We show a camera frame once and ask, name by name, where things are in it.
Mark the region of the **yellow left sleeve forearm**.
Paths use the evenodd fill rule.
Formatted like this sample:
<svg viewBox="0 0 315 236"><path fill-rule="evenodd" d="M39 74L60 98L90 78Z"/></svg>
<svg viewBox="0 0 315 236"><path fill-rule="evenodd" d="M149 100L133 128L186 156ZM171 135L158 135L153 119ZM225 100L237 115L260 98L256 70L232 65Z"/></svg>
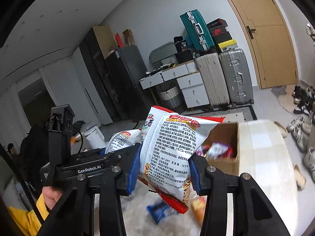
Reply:
<svg viewBox="0 0 315 236"><path fill-rule="evenodd" d="M45 220L49 214L49 211L46 207L43 194L41 194L37 200L36 207L39 210L42 218ZM37 235L41 228L41 223L33 210L25 211L14 207L8 207L8 211L24 235Z"/></svg>

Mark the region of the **left hand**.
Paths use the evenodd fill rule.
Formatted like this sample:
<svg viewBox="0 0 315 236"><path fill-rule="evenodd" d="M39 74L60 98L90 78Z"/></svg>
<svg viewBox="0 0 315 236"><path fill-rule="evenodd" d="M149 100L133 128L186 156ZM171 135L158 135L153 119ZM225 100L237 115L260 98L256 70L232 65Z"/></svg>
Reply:
<svg viewBox="0 0 315 236"><path fill-rule="evenodd" d="M42 188L42 195L44 198L45 205L49 210L52 210L55 204L63 195L63 191L59 188L54 188L52 186L44 186Z"/></svg>

